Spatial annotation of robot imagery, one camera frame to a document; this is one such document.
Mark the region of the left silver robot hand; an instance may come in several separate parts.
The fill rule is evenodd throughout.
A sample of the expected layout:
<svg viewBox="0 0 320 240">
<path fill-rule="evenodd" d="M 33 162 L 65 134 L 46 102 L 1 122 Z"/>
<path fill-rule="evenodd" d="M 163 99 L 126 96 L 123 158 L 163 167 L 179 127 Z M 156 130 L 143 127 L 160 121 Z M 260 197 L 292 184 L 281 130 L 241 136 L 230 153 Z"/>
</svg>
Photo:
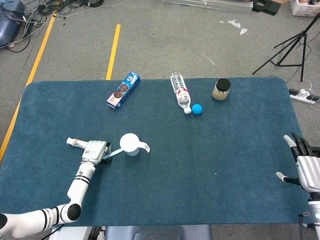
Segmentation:
<svg viewBox="0 0 320 240">
<path fill-rule="evenodd" d="M 88 141 L 84 152 L 82 154 L 82 162 L 89 162 L 94 166 L 98 165 L 105 154 L 109 154 L 111 152 L 110 142 L 102 141 L 102 140 L 90 140 Z"/>
</svg>

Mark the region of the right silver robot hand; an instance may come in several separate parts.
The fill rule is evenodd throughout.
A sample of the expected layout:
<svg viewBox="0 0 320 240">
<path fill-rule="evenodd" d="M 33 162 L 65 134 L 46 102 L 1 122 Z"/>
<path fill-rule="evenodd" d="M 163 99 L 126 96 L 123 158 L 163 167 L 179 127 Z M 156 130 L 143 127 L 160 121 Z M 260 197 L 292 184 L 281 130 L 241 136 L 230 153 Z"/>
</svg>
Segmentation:
<svg viewBox="0 0 320 240">
<path fill-rule="evenodd" d="M 291 136 L 284 135 L 297 167 L 298 177 L 288 177 L 282 172 L 276 176 L 284 183 L 290 183 L 301 188 L 309 194 L 320 192 L 320 157 L 317 156 L 310 144 L 301 136 L 292 132 Z"/>
</svg>

